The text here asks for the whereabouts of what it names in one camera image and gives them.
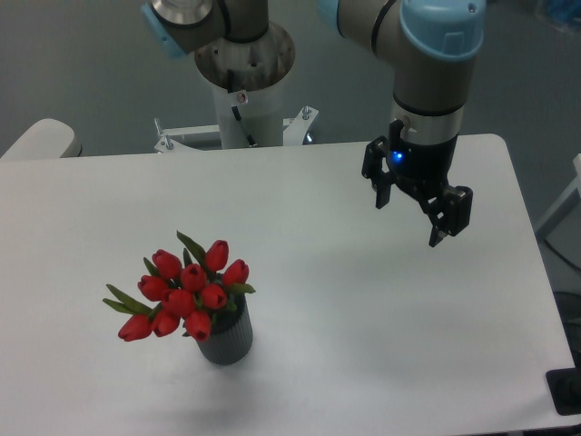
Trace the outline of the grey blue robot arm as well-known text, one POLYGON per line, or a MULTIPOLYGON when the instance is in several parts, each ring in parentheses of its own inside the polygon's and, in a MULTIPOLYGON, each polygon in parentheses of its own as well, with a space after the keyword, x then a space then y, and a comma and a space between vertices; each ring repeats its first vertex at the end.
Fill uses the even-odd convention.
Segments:
MULTIPOLYGON (((482 1, 320 1, 320 18, 394 70, 389 132, 369 143, 362 175, 389 202, 398 188, 429 218, 429 242, 469 223, 472 191, 448 182, 484 37, 482 1)), ((172 58, 192 55, 212 87, 224 148, 283 142, 281 85, 296 58, 265 1, 148 1, 145 23, 172 58)))

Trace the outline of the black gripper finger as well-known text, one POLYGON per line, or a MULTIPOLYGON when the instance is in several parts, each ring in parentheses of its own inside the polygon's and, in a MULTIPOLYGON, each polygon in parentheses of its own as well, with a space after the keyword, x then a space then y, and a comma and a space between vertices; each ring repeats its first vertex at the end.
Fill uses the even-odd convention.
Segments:
POLYGON ((371 182, 371 187, 376 193, 375 207, 377 209, 389 203, 391 186, 394 184, 393 174, 383 169, 387 157, 388 139, 385 136, 380 136, 366 145, 361 175, 371 182))
POLYGON ((457 236, 469 224, 473 191, 467 186, 446 184, 436 195, 419 201, 432 224, 428 245, 436 247, 447 236, 457 236))

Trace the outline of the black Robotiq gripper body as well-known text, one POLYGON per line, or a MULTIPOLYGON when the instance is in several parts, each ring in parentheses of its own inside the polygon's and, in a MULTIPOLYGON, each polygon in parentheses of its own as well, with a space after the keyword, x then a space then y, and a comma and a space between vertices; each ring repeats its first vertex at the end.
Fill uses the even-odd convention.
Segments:
POLYGON ((439 144, 415 144, 401 137, 404 123, 389 125, 387 164, 395 185, 409 196, 440 196, 448 187, 457 136, 439 144))

